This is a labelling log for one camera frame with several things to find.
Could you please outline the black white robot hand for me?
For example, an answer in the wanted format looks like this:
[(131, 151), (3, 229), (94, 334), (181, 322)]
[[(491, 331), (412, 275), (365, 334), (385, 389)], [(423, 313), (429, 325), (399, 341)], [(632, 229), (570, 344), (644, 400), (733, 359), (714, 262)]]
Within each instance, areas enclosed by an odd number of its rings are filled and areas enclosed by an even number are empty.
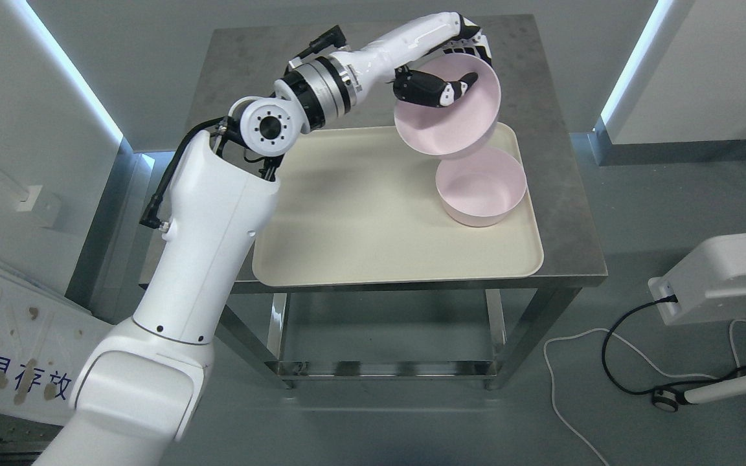
[(408, 21), (367, 45), (334, 53), (354, 79), (358, 100), (374, 85), (389, 85), (397, 102), (425, 108), (447, 108), (475, 85), (477, 72), (447, 78), (425, 68), (442, 56), (471, 56), (493, 65), (485, 30), (458, 12), (430, 13)]

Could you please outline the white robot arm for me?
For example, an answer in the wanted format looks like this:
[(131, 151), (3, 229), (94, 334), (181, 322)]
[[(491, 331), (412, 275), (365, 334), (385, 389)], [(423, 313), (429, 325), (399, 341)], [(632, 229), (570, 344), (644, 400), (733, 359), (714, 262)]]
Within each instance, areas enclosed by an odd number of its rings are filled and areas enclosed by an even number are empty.
[(345, 115), (358, 92), (338, 26), (290, 61), (268, 97), (247, 96), (184, 137), (140, 222), (166, 245), (133, 315), (87, 357), (74, 415), (38, 465), (157, 465), (181, 439), (215, 358), (211, 343), (254, 237), (277, 205), (278, 160)]

